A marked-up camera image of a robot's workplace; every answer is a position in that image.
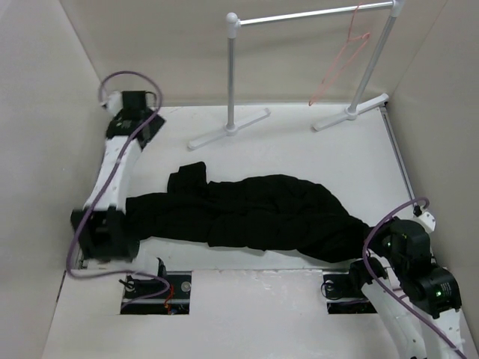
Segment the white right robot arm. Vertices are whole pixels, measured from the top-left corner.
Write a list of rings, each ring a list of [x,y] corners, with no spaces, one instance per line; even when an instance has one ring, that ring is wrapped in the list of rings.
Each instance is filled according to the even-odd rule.
[[[464,358],[457,280],[439,266],[417,221],[393,218],[373,228],[350,266],[349,291],[364,295],[401,358]]]

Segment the white metal clothes rack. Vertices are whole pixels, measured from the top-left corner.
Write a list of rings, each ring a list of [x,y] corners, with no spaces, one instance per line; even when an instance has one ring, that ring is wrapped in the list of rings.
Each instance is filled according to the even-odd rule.
[[[360,114],[364,114],[374,108],[377,108],[388,101],[388,94],[383,93],[366,102],[361,100],[365,89],[373,75],[373,71],[379,61],[380,55],[386,45],[389,35],[396,23],[397,18],[402,12],[404,1],[381,1],[369,4],[358,4],[356,6],[335,7],[322,10],[312,10],[300,13],[289,13],[275,16],[264,16],[254,19],[240,19],[234,12],[228,13],[226,16],[226,24],[228,30],[228,77],[227,77],[227,120],[223,128],[214,132],[202,135],[199,138],[193,139],[188,143],[189,150],[198,150],[208,144],[211,144],[220,139],[234,136],[238,131],[258,123],[271,115],[271,111],[265,108],[245,117],[241,120],[235,120],[235,74],[236,74],[236,42],[237,35],[241,28],[249,26],[265,25],[269,23],[287,22],[298,19],[317,18],[321,16],[333,16],[342,13],[351,13],[355,17],[358,12],[372,11],[372,10],[390,10],[385,26],[379,36],[376,47],[371,55],[370,61],[361,78],[359,86],[355,92],[352,102],[340,113],[327,117],[324,120],[319,120],[312,124],[311,127],[315,132],[321,132],[333,126],[346,121],[353,121],[358,118]]]

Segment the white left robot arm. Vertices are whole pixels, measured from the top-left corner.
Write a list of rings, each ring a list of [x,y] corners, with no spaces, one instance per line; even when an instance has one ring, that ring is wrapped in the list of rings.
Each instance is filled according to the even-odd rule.
[[[126,225],[126,198],[132,170],[144,148],[165,124],[159,116],[159,95],[146,90],[115,91],[101,106],[111,115],[104,153],[94,188],[83,207],[74,209],[72,249],[82,259],[104,267],[102,276],[124,275],[127,292],[138,285],[151,298],[162,297],[170,285],[162,275],[161,259],[140,249],[140,241]]]

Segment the black trousers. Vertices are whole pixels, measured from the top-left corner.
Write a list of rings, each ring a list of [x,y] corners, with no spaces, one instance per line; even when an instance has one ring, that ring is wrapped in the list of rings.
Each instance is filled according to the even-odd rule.
[[[127,198],[126,228],[140,240],[298,251],[327,263],[358,259],[370,231],[321,184],[283,174],[213,182],[204,162],[172,173],[163,193]]]

